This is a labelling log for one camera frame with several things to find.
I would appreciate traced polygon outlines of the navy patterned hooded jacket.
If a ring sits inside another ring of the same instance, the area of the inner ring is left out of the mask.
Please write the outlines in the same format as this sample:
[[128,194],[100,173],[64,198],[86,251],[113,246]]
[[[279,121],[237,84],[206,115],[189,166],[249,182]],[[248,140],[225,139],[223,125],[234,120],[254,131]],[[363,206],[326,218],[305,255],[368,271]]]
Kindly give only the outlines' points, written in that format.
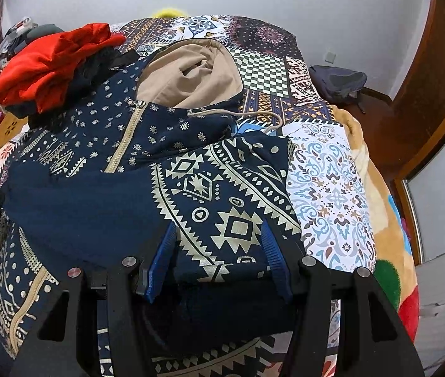
[[[163,221],[177,229],[144,310],[157,374],[254,376],[288,328],[303,255],[286,191],[292,142],[238,133],[244,84],[213,39],[173,43],[118,70],[58,131],[30,130],[0,172],[0,376],[73,267],[107,270]],[[97,303],[99,376],[113,376]]]

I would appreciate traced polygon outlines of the yellow plush blanket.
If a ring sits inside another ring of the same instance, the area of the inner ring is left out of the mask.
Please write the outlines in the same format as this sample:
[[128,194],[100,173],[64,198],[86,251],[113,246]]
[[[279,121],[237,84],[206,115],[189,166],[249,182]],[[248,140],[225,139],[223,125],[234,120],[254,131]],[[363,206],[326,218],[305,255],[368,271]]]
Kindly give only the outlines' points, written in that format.
[[370,159],[362,127],[349,112],[330,106],[334,120],[343,125],[355,168],[366,191],[376,246],[374,275],[398,312],[408,335],[416,339],[419,293],[410,241],[386,182]]

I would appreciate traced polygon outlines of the red folded garment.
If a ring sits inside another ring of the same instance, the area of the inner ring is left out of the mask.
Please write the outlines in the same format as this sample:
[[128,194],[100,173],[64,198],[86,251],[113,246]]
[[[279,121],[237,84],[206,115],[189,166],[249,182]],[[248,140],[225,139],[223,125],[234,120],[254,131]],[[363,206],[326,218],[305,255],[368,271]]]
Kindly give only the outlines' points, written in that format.
[[107,23],[90,23],[35,39],[0,73],[0,105],[33,105],[37,113],[61,107],[85,60],[125,41],[126,37],[112,32]]

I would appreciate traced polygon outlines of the black garment under red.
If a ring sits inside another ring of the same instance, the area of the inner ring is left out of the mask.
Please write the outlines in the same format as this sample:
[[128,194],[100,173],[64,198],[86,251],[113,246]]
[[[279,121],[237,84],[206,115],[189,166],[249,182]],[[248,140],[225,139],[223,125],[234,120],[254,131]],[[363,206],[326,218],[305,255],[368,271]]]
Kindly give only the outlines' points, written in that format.
[[74,108],[80,100],[89,96],[100,84],[103,84],[118,70],[129,66],[140,59],[139,54],[130,49],[121,53],[115,48],[107,47],[85,59],[73,75],[69,83],[63,103],[47,111],[38,111],[33,101],[5,107],[13,116],[27,118],[31,128],[48,128],[58,131],[64,115]]

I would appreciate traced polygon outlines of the brown wooden door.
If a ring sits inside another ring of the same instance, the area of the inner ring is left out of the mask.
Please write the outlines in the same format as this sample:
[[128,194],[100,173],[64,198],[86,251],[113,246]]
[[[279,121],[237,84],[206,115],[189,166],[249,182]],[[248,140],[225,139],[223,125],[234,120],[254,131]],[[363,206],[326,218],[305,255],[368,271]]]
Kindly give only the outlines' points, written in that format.
[[374,90],[361,96],[362,124],[372,162],[391,181],[413,161],[445,119],[445,0],[431,0],[417,53],[394,99]]

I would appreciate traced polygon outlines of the patchwork patterned bed sheet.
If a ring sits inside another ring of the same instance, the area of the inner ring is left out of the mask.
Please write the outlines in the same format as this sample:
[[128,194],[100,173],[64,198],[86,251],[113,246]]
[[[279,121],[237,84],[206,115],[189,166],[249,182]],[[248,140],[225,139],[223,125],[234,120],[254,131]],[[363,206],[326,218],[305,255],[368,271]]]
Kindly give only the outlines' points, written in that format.
[[[286,191],[300,226],[302,256],[333,270],[373,269],[377,253],[366,191],[348,137],[308,81],[295,38],[259,20],[203,15],[177,19],[134,50],[143,59],[194,38],[222,43],[236,60],[244,84],[237,132],[277,134],[293,144]],[[0,172],[17,144],[0,151]]]

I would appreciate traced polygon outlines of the dark backpack on floor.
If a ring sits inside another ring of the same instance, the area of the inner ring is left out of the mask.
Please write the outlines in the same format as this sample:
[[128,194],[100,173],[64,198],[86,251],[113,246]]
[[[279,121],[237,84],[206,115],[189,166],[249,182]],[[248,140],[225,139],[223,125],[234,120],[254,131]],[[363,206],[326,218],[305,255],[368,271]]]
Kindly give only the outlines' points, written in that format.
[[362,114],[360,93],[366,85],[367,75],[348,68],[314,65],[308,69],[310,78],[319,95],[330,104],[356,104]]

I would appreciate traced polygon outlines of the yellow pillow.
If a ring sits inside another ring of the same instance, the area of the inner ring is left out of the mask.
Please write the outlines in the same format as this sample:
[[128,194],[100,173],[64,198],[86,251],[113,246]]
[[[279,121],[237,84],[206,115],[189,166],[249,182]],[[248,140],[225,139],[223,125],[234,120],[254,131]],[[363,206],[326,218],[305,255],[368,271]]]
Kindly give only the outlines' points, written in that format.
[[177,18],[187,16],[187,13],[177,8],[161,8],[152,14],[153,18]]

